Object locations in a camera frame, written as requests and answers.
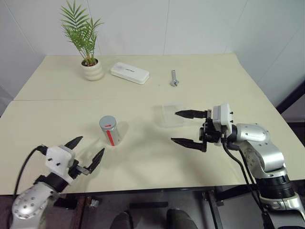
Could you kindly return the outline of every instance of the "red label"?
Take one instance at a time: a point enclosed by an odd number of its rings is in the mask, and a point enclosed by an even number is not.
[[[108,136],[108,138],[109,138],[109,141],[110,141],[111,145],[114,146],[113,138],[112,138],[112,136],[111,136],[110,131],[107,130],[106,133],[107,133],[107,136]]]

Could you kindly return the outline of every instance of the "white box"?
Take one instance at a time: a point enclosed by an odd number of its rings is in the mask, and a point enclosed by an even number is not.
[[[110,73],[111,75],[115,75],[138,84],[144,84],[149,78],[148,71],[122,62],[117,62],[110,69]]]

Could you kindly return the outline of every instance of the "metal table leg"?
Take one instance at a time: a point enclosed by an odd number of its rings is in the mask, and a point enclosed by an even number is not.
[[[216,204],[216,198],[214,190],[210,190],[206,192],[207,200],[209,201],[211,213],[215,225],[215,229],[223,229],[223,224],[221,223],[220,214],[218,211],[218,206]]]

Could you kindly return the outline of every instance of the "bolt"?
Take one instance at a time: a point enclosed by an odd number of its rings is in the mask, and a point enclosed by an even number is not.
[[[176,71],[172,70],[172,81],[171,86],[176,87],[178,85],[179,81],[176,78]]]

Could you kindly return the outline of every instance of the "shoe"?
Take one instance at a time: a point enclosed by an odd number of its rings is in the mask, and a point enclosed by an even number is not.
[[[192,218],[179,209],[168,209],[166,213],[167,229],[198,229]]]
[[[125,211],[116,216],[110,229],[133,229],[133,221],[130,212]]]

